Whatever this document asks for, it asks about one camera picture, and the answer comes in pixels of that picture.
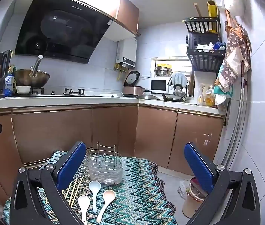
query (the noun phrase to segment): blue gripper pad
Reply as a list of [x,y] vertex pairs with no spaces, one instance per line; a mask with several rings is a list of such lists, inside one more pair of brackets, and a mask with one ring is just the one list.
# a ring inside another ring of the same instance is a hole
[[63,157],[67,157],[67,160],[57,173],[56,187],[59,191],[68,188],[85,155],[86,145],[83,142],[80,142],[76,143],[68,154],[60,158],[60,160],[62,161]]
[[190,144],[186,144],[184,154],[201,188],[210,193],[214,187],[212,173]]

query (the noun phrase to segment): white microwave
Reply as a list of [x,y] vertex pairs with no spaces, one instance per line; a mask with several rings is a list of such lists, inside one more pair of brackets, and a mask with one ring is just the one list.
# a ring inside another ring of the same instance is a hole
[[150,78],[150,89],[152,93],[173,94],[173,85],[168,85],[171,77]]

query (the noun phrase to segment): gas stove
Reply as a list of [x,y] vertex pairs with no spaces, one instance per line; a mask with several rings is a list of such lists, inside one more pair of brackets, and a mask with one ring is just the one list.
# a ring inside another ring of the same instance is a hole
[[93,95],[85,95],[84,89],[78,89],[78,91],[74,91],[72,89],[65,88],[63,95],[56,95],[54,91],[51,92],[51,95],[44,95],[44,88],[31,88],[28,94],[17,94],[14,97],[101,97],[101,96],[93,96]]

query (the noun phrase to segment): trash can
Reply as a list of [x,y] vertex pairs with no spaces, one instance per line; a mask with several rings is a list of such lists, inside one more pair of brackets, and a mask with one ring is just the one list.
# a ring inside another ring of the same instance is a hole
[[189,184],[188,196],[183,204],[183,214],[191,218],[198,208],[201,206],[203,201],[205,200],[205,196],[202,195],[197,188],[195,188],[191,183]]

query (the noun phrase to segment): yellow lid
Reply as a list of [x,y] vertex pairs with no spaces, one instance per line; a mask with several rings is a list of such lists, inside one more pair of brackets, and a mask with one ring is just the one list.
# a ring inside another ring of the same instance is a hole
[[157,67],[171,68],[171,64],[160,63],[160,64],[157,64]]

